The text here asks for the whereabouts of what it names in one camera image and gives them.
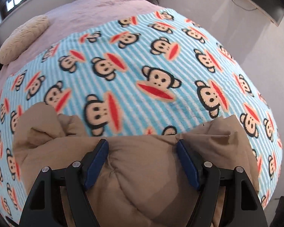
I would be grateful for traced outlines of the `round cream cushion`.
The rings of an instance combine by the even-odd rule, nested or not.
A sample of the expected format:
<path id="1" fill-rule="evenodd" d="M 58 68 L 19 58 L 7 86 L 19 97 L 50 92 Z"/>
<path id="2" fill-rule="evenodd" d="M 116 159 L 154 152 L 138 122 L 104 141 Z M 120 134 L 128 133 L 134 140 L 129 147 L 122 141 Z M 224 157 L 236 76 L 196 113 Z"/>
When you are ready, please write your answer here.
<path id="1" fill-rule="evenodd" d="M 47 15 L 37 15 L 16 28 L 0 47 L 0 63 L 8 65 L 16 60 L 50 26 Z"/>

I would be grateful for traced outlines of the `tan puffer jacket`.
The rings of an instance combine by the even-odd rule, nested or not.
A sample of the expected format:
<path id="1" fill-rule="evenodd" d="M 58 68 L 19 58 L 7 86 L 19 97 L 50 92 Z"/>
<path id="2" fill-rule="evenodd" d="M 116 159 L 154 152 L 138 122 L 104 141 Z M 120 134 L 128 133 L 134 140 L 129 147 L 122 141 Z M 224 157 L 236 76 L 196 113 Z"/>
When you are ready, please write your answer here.
<path id="1" fill-rule="evenodd" d="M 215 166 L 241 166 L 259 189 L 257 161 L 236 116 L 218 117 L 176 135 L 116 136 L 107 139 L 109 155 L 88 200 L 101 226 L 185 226 L 198 193 L 189 184 L 176 154 L 183 139 Z M 13 154 L 29 192 L 41 169 L 62 169 L 94 150 L 81 119 L 57 114 L 36 103 L 19 118 Z"/>

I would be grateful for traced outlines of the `lilac bed cover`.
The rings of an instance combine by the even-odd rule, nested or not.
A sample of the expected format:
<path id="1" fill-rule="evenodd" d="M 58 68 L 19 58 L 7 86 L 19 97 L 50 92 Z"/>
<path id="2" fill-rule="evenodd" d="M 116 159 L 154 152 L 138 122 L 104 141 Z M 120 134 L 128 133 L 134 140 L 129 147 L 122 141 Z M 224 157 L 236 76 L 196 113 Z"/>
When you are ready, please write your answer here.
<path id="1" fill-rule="evenodd" d="M 17 73 L 25 64 L 68 35 L 161 9 L 147 0 L 76 0 L 47 12 L 51 23 L 47 30 L 15 61 L 2 67 L 0 91 L 10 75 Z"/>

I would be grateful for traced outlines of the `blue striped monkey blanket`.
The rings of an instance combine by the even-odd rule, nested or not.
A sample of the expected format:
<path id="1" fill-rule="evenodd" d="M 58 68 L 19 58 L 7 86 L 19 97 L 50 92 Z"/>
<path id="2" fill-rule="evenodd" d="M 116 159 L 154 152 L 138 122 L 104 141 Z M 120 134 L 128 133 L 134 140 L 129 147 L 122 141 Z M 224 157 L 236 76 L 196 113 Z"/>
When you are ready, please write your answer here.
<path id="1" fill-rule="evenodd" d="M 283 152 L 268 103 L 218 40 L 173 9 L 74 33 L 52 23 L 0 71 L 0 216 L 15 221 L 26 193 L 12 140 L 40 101 L 82 118 L 92 136 L 185 132 L 235 115 L 257 160 L 263 207 L 275 191 Z"/>

